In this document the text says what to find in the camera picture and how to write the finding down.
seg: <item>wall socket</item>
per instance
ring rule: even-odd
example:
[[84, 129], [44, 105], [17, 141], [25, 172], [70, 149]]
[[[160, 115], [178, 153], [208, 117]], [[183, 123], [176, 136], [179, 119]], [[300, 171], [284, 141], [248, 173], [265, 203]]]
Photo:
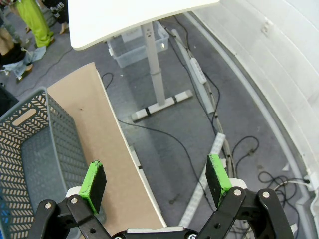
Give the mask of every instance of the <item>wall socket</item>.
[[269, 21], [267, 18], [265, 19], [264, 24], [262, 25], [261, 32], [268, 37], [274, 28], [274, 24]]

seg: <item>basket handle hole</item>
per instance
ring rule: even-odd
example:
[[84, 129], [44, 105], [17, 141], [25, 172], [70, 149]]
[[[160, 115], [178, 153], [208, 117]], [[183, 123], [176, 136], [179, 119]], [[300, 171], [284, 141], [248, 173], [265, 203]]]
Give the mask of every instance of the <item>basket handle hole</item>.
[[23, 113], [19, 118], [17, 118], [15, 121], [12, 122], [14, 126], [19, 126], [23, 122], [27, 121], [29, 118], [31, 118], [36, 113], [36, 109], [32, 108], [29, 109], [27, 112]]

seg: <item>neon green pants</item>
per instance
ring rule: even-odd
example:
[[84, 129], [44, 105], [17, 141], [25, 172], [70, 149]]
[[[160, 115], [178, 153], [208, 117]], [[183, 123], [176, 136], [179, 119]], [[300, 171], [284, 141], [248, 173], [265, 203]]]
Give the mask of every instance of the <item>neon green pants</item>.
[[15, 7], [20, 17], [32, 30], [37, 47], [48, 46], [53, 32], [50, 31], [46, 24], [44, 16], [35, 0], [16, 1]]

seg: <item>concrete floor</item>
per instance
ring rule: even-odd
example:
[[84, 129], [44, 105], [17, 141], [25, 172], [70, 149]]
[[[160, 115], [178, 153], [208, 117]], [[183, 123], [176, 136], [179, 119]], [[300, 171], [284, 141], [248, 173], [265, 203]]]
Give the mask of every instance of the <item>concrete floor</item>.
[[[22, 38], [33, 38], [32, 33], [25, 35], [25, 24], [21, 19], [13, 14], [7, 18]], [[267, 186], [257, 180], [260, 171], [266, 170], [273, 176], [284, 174], [287, 177], [293, 177], [292, 172], [282, 171], [287, 160], [269, 125], [246, 89], [200, 32], [182, 15], [179, 15], [178, 19], [189, 31], [191, 51], [221, 91], [219, 118], [231, 148], [247, 135], [253, 135], [259, 139], [259, 149], [241, 162], [238, 168], [239, 177], [253, 191]], [[169, 29], [177, 29], [184, 39], [184, 31], [174, 18], [166, 18], [162, 24]], [[16, 84], [13, 74], [8, 77], [0, 74], [0, 82], [5, 83], [6, 88], [19, 100], [33, 89], [40, 86], [48, 87], [79, 67], [95, 62], [101, 75], [106, 72], [114, 74], [108, 94], [119, 119], [132, 123], [131, 113], [155, 103], [147, 60], [121, 69], [110, 56], [106, 44], [99, 43], [87, 50], [75, 51], [70, 46], [69, 35], [58, 34], [60, 30], [58, 23], [52, 27], [52, 30], [55, 33], [56, 42], [48, 48], [42, 60], [35, 62], [33, 72], [27, 78]], [[33, 49], [33, 44], [34, 39], [29, 50]], [[173, 39], [172, 45], [180, 54]], [[172, 45], [167, 51], [159, 54], [167, 97], [188, 89], [194, 92], [186, 71], [171, 48]], [[103, 82], [107, 85], [109, 78], [105, 77]], [[214, 134], [196, 97], [154, 114], [138, 124], [168, 132], [178, 138], [187, 149], [197, 175], [201, 173], [206, 156], [211, 149]], [[121, 127], [128, 143], [135, 147], [165, 221], [169, 226], [176, 226], [197, 184], [185, 151], [174, 139], [164, 134], [125, 124], [121, 124]], [[254, 146], [255, 142], [252, 140], [242, 143], [236, 149], [235, 160]], [[287, 194], [290, 195], [292, 190], [293, 187], [288, 186]], [[207, 194], [213, 204], [210, 193], [207, 192]], [[291, 202], [294, 203], [298, 198], [300, 198], [299, 191]], [[200, 230], [211, 212], [208, 203], [203, 199], [189, 227]], [[290, 224], [297, 222], [294, 210], [285, 207], [285, 212]], [[304, 238], [303, 235], [303, 230], [300, 228], [298, 238]], [[235, 238], [235, 235], [230, 233], [228, 238]]]

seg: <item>green gripper pad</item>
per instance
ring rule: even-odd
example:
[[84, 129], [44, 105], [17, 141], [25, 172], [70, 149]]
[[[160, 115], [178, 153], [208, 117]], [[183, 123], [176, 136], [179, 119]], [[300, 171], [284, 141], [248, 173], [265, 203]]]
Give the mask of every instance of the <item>green gripper pad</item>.
[[216, 154], [207, 156], [206, 179], [215, 206], [218, 207], [232, 185], [219, 156]]
[[92, 162], [85, 175], [79, 195], [88, 202], [94, 215], [100, 211], [105, 185], [106, 176], [102, 163], [100, 161]]

